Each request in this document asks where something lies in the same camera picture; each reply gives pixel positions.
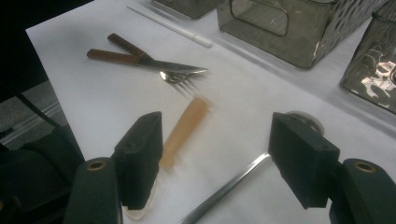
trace wooden knife handle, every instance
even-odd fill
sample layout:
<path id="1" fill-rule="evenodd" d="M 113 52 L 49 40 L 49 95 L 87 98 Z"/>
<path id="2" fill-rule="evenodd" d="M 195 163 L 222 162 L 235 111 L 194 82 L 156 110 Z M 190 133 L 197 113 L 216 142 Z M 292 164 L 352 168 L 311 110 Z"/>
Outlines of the wooden knife handle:
<path id="1" fill-rule="evenodd" d="M 194 96 L 163 146 L 163 157 L 160 160 L 160 166 L 172 167 L 174 165 L 174 156 L 177 150 L 204 117 L 208 106 L 209 101 L 204 96 Z"/>
<path id="2" fill-rule="evenodd" d="M 128 42 L 124 38 L 116 34 L 111 34 L 107 37 L 108 41 L 119 46 L 122 49 L 127 50 L 129 53 L 134 54 L 141 59 L 152 59 L 145 51 Z"/>
<path id="3" fill-rule="evenodd" d="M 88 58 L 110 63 L 125 63 L 137 65 L 140 61 L 138 57 L 129 54 L 116 53 L 101 49 L 90 49 L 87 53 Z"/>

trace glass container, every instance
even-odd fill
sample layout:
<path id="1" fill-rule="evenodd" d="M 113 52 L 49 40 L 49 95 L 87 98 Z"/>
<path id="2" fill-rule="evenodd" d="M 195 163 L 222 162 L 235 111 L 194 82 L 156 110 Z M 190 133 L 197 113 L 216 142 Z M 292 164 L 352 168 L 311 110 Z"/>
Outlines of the glass container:
<path id="1" fill-rule="evenodd" d="M 311 68 L 385 0 L 218 0 L 221 31 Z"/>
<path id="2" fill-rule="evenodd" d="M 396 1 L 373 13 L 341 85 L 396 114 Z"/>
<path id="3" fill-rule="evenodd" d="M 170 7 L 192 19 L 199 19 L 216 7 L 216 0 L 154 0 L 154 2 Z"/>

